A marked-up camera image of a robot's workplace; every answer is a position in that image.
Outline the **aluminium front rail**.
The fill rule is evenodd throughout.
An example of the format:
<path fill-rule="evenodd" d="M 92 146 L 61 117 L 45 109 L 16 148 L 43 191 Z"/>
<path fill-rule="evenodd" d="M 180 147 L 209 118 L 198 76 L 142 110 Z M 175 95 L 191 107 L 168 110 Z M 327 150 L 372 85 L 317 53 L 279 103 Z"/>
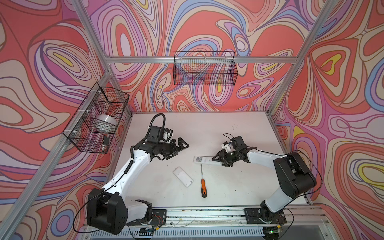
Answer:
<path fill-rule="evenodd" d="M 277 220 L 265 224 L 257 219 L 255 206 L 156 209 L 163 220 L 150 225 L 129 223 L 113 235 L 87 228 L 81 240 L 335 240 L 324 211 L 315 206 L 291 206 Z"/>

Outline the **orange handled screwdriver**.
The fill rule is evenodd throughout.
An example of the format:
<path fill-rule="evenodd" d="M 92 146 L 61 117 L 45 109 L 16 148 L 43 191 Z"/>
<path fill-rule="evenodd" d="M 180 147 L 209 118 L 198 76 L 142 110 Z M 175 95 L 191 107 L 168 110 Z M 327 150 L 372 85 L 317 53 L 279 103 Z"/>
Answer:
<path fill-rule="evenodd" d="M 201 165 L 201 194 L 203 198 L 207 197 L 207 187 L 203 174 L 203 166 Z"/>

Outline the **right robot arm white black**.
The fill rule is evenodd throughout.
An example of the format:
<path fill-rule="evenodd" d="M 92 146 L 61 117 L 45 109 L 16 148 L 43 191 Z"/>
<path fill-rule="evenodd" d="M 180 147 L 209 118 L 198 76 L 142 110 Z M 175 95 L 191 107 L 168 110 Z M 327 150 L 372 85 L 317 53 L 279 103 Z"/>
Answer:
<path fill-rule="evenodd" d="M 223 167 L 233 167 L 243 161 L 275 170 L 279 187 L 266 200 L 262 201 L 256 218 L 264 224 L 277 220 L 278 214 L 298 197 L 317 185 L 317 180 L 300 154 L 274 154 L 247 146 L 241 136 L 231 138 L 222 144 L 222 149 L 212 157 Z"/>

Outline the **white remote control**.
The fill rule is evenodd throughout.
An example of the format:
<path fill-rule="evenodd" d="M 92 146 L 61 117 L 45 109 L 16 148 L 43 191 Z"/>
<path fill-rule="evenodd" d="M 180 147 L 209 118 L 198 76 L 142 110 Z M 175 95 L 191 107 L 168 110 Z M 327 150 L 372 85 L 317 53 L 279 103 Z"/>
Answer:
<path fill-rule="evenodd" d="M 193 163 L 199 164 L 199 165 L 214 165 L 214 166 L 221 165 L 221 162 L 213 161 L 213 157 L 206 157 L 206 156 L 194 156 Z"/>

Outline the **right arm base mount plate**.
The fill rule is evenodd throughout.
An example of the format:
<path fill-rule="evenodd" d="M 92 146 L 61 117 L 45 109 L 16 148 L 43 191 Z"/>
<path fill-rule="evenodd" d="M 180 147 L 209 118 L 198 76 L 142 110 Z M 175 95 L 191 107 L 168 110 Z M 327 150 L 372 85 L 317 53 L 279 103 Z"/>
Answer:
<path fill-rule="evenodd" d="M 283 210 L 272 213 L 268 208 L 245 208 L 243 216 L 247 224 L 284 225 L 287 223 Z"/>

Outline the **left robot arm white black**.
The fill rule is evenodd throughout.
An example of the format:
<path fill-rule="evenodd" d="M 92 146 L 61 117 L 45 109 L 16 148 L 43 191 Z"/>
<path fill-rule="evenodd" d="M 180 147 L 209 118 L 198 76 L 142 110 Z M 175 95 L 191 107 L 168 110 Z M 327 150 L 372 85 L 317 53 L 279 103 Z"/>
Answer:
<path fill-rule="evenodd" d="M 125 200 L 124 193 L 153 158 L 168 160 L 190 145 L 182 138 L 168 142 L 140 141 L 131 147 L 131 158 L 101 189 L 93 189 L 86 203 L 87 225 L 119 234 L 126 224 L 151 224 L 153 205 L 144 200 Z"/>

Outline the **small black item in basket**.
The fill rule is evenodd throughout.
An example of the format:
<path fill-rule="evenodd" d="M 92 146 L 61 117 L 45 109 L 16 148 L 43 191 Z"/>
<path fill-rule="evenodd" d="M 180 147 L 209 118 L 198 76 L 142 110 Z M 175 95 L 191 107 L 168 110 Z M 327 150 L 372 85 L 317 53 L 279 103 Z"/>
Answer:
<path fill-rule="evenodd" d="M 104 148 L 106 148 L 106 147 L 108 147 L 109 145 L 110 145 L 110 137 L 104 135 L 104 136 L 103 136 L 102 146 L 103 146 Z"/>

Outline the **white tape roll in basket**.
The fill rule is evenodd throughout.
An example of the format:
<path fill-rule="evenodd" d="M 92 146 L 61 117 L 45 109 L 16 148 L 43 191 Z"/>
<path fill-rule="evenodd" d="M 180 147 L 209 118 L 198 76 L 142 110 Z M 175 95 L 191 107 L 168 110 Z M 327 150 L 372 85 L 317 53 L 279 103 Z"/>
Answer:
<path fill-rule="evenodd" d="M 110 134 L 115 132 L 117 125 L 118 122 L 114 117 L 104 114 L 98 115 L 94 123 L 96 130 Z"/>

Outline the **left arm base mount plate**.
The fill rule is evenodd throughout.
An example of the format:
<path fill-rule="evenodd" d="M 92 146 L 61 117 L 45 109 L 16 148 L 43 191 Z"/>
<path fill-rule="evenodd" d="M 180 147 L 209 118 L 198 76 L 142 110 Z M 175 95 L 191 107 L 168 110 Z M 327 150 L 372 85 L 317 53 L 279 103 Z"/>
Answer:
<path fill-rule="evenodd" d="M 148 216 L 126 223 L 126 226 L 162 226 L 166 224 L 166 217 L 166 209 L 154 209 Z"/>

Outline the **white battery cover plate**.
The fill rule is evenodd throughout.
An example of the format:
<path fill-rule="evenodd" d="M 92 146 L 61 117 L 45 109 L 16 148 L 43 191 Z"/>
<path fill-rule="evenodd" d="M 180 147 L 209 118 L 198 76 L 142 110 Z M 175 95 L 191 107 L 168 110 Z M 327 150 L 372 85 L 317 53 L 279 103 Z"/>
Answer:
<path fill-rule="evenodd" d="M 177 167 L 174 171 L 173 174 L 175 177 L 186 187 L 188 188 L 194 180 L 181 168 Z"/>

